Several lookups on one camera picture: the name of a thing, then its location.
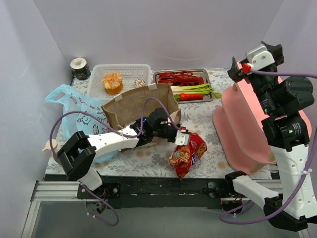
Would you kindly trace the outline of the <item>green toy vegetable stalks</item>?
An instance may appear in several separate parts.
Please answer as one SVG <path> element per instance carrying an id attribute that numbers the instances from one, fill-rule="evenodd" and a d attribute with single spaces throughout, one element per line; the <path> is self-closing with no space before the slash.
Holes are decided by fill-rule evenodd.
<path id="1" fill-rule="evenodd" d="M 174 94 L 192 93 L 206 95 L 212 93 L 216 98 L 221 98 L 222 96 L 220 93 L 215 92 L 214 88 L 212 88 L 209 84 L 201 84 L 195 86 L 171 86 L 171 89 Z"/>

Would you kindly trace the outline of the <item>brown paper bag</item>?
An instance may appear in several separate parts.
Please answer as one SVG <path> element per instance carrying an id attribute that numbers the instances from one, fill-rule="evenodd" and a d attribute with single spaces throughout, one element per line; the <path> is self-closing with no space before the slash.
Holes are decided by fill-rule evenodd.
<path id="1" fill-rule="evenodd" d="M 141 116 L 148 117 L 156 108 L 165 106 L 169 115 L 175 122 L 180 123 L 181 112 L 173 92 L 168 84 L 151 84 L 129 90 L 114 97 L 111 101 L 102 105 L 102 110 L 111 128 L 119 133 L 109 132 L 98 141 L 97 154 L 103 155 L 120 149 L 136 148 L 139 141 L 137 138 L 128 138 L 121 135 L 136 135 L 130 128 Z M 154 137 L 149 147 L 161 142 L 162 139 Z"/>

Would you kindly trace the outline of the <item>red snack packet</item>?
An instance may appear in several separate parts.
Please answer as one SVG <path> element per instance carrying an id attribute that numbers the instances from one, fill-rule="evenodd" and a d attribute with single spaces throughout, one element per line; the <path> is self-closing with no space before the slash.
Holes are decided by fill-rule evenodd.
<path id="1" fill-rule="evenodd" d="M 175 168 L 176 175 L 180 180 L 190 172 L 204 153 L 207 151 L 207 144 L 197 134 L 191 133 L 188 145 L 178 145 L 169 158 L 169 165 Z"/>

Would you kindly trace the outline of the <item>red toy lobster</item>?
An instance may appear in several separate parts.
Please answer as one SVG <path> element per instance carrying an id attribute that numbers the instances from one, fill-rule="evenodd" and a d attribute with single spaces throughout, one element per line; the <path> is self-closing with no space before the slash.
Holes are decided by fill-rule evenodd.
<path id="1" fill-rule="evenodd" d="M 162 72 L 156 76 L 157 83 L 171 84 L 172 86 L 197 86 L 204 83 L 201 76 L 194 76 L 191 72 Z"/>

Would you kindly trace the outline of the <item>toy fried bread piece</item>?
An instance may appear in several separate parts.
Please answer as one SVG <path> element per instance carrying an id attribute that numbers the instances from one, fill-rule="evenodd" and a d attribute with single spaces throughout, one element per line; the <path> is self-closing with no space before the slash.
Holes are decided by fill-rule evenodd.
<path id="1" fill-rule="evenodd" d="M 118 72 L 104 75 L 102 85 L 109 95 L 119 94 L 123 89 L 122 76 Z"/>

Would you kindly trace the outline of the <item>light blue plastic grocery bag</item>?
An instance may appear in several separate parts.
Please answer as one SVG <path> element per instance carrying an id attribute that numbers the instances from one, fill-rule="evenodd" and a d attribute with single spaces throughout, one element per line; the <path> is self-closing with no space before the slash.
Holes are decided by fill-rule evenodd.
<path id="1" fill-rule="evenodd" d="M 63 113 L 72 111 L 87 112 L 100 121 L 107 123 L 106 116 L 101 109 L 101 106 L 105 102 L 101 99 L 85 96 L 69 85 L 62 84 L 54 89 L 46 96 L 45 102 L 61 104 L 63 106 Z M 98 135 L 110 132 L 106 126 L 88 115 L 71 114 L 64 117 L 61 121 L 58 136 L 56 137 L 59 146 L 64 145 L 77 131 L 83 131 L 86 135 Z"/>

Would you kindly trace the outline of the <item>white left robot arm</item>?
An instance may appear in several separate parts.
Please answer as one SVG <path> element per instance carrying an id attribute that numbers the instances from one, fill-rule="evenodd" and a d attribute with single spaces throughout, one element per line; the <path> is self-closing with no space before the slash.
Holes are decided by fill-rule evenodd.
<path id="1" fill-rule="evenodd" d="M 138 119 L 119 131 L 94 135 L 78 131 L 58 151 L 57 158 L 69 181 L 84 184 L 94 198 L 101 198 L 106 189 L 101 176 L 92 168 L 95 158 L 121 149 L 147 145 L 155 137 L 181 145 L 184 140 L 180 133 L 168 121 L 164 109 L 157 108 L 148 117 Z"/>

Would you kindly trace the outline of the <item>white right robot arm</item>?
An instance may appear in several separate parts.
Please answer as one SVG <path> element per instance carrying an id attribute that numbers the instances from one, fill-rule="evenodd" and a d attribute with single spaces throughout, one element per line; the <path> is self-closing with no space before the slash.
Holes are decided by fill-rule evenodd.
<path id="1" fill-rule="evenodd" d="M 310 140 L 308 127 L 300 110 L 315 99 L 311 79 L 315 74 L 286 73 L 277 68 L 283 64 L 281 45 L 261 43 L 248 51 L 240 61 L 233 61 L 228 71 L 234 82 L 251 84 L 262 111 L 264 134 L 279 168 L 282 192 L 277 193 L 252 180 L 245 172 L 225 176 L 224 191 L 230 197 L 241 194 L 264 211 L 264 219 L 273 227 L 298 232 L 317 221 L 317 198 L 311 181 L 311 163 L 317 147 Z"/>

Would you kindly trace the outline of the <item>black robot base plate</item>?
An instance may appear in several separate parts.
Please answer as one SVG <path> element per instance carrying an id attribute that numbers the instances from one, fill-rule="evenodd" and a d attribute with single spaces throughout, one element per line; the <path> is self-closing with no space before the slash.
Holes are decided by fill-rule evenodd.
<path id="1" fill-rule="evenodd" d="M 223 178 L 103 177 L 104 183 L 89 193 L 80 185 L 77 198 L 94 195 L 119 208 L 206 207 L 235 208 L 247 200 L 231 191 Z"/>

